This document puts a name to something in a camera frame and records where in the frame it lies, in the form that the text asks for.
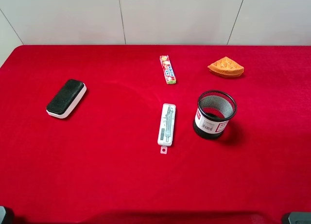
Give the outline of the orange waffle wedge toy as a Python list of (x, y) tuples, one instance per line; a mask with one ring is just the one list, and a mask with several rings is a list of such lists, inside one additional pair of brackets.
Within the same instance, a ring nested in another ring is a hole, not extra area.
[(212, 74), (223, 78), (240, 77), (244, 73), (243, 66), (226, 56), (213, 62), (207, 68)]

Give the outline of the white compass set case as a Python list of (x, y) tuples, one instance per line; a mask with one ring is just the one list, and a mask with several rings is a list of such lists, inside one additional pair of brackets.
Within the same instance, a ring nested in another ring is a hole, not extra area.
[(167, 154), (168, 147), (173, 144), (175, 114), (176, 106), (174, 104), (163, 104), (157, 138), (161, 154)]

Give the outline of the red candy stick pack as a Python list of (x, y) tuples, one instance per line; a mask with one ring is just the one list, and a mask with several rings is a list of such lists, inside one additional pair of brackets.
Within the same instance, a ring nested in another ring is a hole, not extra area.
[(159, 57), (159, 59), (160, 59), (161, 67), (163, 69), (166, 84), (168, 85), (176, 84), (176, 76), (174, 74), (169, 56), (162, 55)]

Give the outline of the black mesh pen cup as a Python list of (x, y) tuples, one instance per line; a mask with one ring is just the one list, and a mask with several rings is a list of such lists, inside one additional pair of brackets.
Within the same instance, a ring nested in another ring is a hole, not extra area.
[(206, 91), (197, 101), (194, 131), (204, 139), (219, 138), (236, 112), (236, 101), (229, 94), (219, 90)]

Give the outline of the red table cloth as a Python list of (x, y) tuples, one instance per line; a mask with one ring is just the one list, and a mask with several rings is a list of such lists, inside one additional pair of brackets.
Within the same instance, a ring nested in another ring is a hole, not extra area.
[[(240, 77), (209, 71), (225, 56)], [(68, 117), (52, 117), (46, 107), (69, 79), (87, 91)], [(216, 139), (193, 128), (209, 90), (237, 104)], [(164, 103), (176, 106), (167, 154)], [(310, 211), (311, 49), (19, 46), (0, 69), (0, 203), (41, 224), (276, 224)]]

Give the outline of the black and white board eraser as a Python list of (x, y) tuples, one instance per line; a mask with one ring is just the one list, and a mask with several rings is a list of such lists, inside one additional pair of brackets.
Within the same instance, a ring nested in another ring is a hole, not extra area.
[(46, 107), (46, 112), (55, 118), (65, 119), (74, 110), (87, 91), (86, 85), (69, 79)]

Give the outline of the dark right base corner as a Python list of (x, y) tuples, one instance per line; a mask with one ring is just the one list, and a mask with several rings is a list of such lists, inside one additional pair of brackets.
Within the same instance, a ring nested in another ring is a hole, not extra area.
[(282, 217), (282, 224), (311, 224), (311, 212), (290, 212)]

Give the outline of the dark base corner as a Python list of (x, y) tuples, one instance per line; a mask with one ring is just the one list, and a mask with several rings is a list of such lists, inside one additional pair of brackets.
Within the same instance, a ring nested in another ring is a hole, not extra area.
[(14, 216), (14, 212), (10, 208), (0, 206), (0, 224), (12, 224)]
[(311, 224), (311, 212), (290, 212), (282, 217), (282, 224)]

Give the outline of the dark left base corner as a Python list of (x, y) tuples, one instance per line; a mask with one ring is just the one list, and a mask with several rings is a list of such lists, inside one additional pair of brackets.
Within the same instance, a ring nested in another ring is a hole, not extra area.
[(14, 216), (14, 212), (10, 208), (0, 206), (0, 224), (12, 224)]

